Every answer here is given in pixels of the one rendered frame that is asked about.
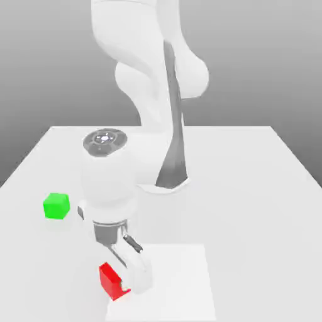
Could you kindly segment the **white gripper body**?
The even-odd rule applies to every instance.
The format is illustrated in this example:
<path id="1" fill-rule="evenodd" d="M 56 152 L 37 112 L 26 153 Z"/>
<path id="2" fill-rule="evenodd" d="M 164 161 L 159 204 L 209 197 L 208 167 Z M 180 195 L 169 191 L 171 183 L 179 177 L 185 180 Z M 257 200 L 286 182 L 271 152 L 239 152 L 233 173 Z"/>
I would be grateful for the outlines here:
<path id="1" fill-rule="evenodd" d="M 153 286 L 151 261 L 143 247 L 131 235 L 118 235 L 110 248 L 120 262 L 121 289 L 143 294 Z"/>

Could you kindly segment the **small red cube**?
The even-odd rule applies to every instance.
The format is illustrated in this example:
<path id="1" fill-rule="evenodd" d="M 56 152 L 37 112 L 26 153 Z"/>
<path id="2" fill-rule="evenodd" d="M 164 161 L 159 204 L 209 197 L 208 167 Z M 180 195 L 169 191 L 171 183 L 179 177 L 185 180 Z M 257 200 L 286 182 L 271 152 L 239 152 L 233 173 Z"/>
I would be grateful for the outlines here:
<path id="1" fill-rule="evenodd" d="M 113 301 L 131 291 L 130 288 L 123 290 L 121 277 L 107 262 L 99 266 L 99 278 L 102 288 Z"/>

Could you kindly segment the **small green cube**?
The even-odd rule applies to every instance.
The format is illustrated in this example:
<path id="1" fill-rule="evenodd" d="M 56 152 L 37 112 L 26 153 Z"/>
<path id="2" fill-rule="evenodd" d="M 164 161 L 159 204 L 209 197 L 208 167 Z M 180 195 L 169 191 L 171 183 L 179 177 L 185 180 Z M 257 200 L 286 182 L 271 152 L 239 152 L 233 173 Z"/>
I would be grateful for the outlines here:
<path id="1" fill-rule="evenodd" d="M 45 217 L 50 219 L 64 219 L 70 211 L 69 196 L 52 192 L 43 201 Z"/>

